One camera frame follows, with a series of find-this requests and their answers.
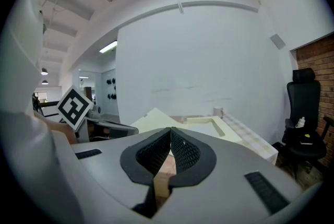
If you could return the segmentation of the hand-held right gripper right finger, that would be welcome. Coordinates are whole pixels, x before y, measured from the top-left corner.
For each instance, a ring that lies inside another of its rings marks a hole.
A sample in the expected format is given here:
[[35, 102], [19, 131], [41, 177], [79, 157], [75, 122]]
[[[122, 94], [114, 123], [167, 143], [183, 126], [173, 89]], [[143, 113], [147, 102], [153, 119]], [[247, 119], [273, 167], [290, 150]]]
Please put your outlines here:
[[156, 223], [301, 223], [320, 184], [303, 191], [284, 171], [236, 143], [171, 129], [176, 175]]

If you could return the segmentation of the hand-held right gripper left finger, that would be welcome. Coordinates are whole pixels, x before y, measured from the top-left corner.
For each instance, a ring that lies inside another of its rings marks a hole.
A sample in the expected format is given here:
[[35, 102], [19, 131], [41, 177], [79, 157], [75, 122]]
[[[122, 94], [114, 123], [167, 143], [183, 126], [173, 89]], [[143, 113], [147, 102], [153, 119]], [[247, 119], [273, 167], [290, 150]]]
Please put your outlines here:
[[70, 145], [53, 136], [80, 219], [170, 219], [172, 201], [156, 208], [151, 153], [170, 145], [170, 129], [105, 142]]

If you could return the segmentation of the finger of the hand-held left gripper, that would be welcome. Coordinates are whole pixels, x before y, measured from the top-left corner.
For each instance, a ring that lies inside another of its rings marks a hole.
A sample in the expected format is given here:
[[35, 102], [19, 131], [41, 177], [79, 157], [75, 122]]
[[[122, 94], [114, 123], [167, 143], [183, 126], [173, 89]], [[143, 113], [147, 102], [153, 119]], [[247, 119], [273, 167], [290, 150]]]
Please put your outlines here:
[[104, 141], [133, 136], [139, 133], [138, 128], [102, 119], [87, 118], [90, 141]]

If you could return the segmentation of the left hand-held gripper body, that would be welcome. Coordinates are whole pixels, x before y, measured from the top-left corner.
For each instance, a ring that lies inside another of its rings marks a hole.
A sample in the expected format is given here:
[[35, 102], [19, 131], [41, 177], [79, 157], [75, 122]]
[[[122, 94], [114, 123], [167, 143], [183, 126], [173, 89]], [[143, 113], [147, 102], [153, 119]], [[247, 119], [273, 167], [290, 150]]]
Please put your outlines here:
[[72, 85], [56, 106], [62, 119], [78, 134], [79, 143], [88, 143], [88, 121], [100, 121], [100, 107], [96, 106], [82, 92]]

